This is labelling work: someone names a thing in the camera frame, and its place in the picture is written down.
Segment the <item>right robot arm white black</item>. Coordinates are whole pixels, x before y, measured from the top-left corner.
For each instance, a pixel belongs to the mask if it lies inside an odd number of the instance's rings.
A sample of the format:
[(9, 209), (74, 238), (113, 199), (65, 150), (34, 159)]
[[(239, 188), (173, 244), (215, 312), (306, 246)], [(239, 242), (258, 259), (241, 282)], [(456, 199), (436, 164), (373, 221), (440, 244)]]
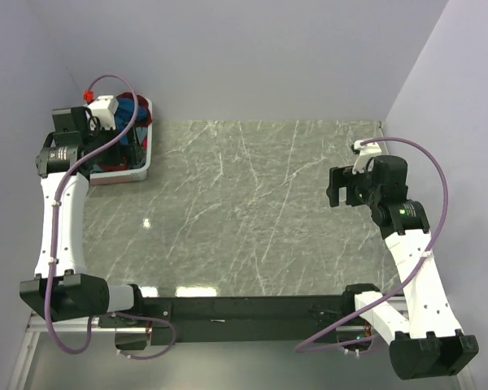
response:
[(373, 222), (394, 259), (407, 313), (400, 314), (381, 294), (347, 287), (353, 297), (341, 304), (345, 321), (365, 319), (389, 346), (390, 362), (400, 379), (422, 379), (459, 374), (478, 354), (473, 335), (464, 333), (447, 300), (434, 254), (424, 207), (407, 197), (407, 162), (396, 156), (368, 158), (362, 171), (333, 167), (326, 190), (329, 204), (339, 203), (346, 190), (348, 206), (367, 206)]

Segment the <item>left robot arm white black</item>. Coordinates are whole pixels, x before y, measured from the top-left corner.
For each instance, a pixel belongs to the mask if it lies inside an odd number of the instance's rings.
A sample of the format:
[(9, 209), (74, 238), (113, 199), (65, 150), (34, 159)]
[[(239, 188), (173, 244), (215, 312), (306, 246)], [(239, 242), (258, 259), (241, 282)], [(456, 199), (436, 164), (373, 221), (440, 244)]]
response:
[(83, 216), (92, 162), (74, 167), (111, 136), (90, 108), (53, 110), (54, 131), (36, 157), (44, 201), (41, 249), (34, 277), (20, 283), (20, 298), (54, 322), (116, 312), (127, 326), (146, 317), (132, 285), (113, 286), (89, 273), (83, 250)]

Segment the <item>blue t shirt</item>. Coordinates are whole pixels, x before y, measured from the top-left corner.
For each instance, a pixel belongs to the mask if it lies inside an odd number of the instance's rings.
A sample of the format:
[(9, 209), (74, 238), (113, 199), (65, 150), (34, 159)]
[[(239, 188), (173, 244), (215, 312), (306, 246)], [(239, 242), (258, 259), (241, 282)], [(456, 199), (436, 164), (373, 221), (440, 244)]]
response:
[[(115, 112), (115, 125), (118, 132), (121, 132), (131, 119), (134, 112), (134, 102), (127, 93), (119, 95), (117, 98), (118, 107)], [(141, 95), (137, 96), (138, 111), (137, 118), (134, 122), (136, 127), (135, 134), (137, 143), (144, 149), (147, 149), (148, 126), (152, 123), (149, 102)]]

